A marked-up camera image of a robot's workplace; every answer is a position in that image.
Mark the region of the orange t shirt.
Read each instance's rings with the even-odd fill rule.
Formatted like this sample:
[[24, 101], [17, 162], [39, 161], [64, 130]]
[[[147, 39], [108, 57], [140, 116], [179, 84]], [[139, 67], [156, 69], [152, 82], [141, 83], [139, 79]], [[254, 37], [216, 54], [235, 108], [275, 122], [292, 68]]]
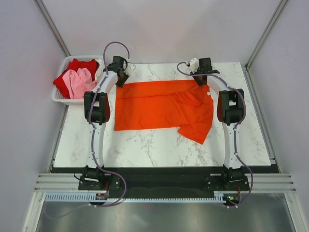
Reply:
[[116, 89], [114, 130], [178, 128], [180, 135], [203, 144], [213, 113], [210, 88], [195, 80], [130, 83]]

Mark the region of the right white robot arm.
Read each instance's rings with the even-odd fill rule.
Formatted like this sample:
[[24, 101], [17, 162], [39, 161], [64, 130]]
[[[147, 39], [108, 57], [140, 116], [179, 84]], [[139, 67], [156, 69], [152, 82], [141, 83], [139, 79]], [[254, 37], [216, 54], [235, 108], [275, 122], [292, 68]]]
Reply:
[[221, 184], [226, 190], [248, 189], [245, 166], [240, 161], [240, 124], [246, 117], [244, 91], [231, 87], [218, 70], [214, 70], [210, 58], [193, 58], [189, 61], [190, 74], [199, 86], [209, 86], [218, 96], [217, 118], [221, 122], [225, 138], [225, 159]]

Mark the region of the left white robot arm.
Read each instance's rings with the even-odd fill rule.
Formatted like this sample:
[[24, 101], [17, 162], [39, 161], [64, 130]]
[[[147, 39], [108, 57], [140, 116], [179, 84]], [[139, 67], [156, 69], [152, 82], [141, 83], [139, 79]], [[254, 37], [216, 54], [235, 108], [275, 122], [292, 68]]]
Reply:
[[109, 190], [112, 176], [120, 175], [104, 169], [103, 139], [111, 110], [108, 94], [113, 86], [122, 87], [129, 75], [129, 63], [121, 56], [114, 56], [112, 63], [103, 70], [103, 77], [95, 88], [84, 93], [84, 116], [90, 127], [90, 154], [79, 178], [79, 190]]

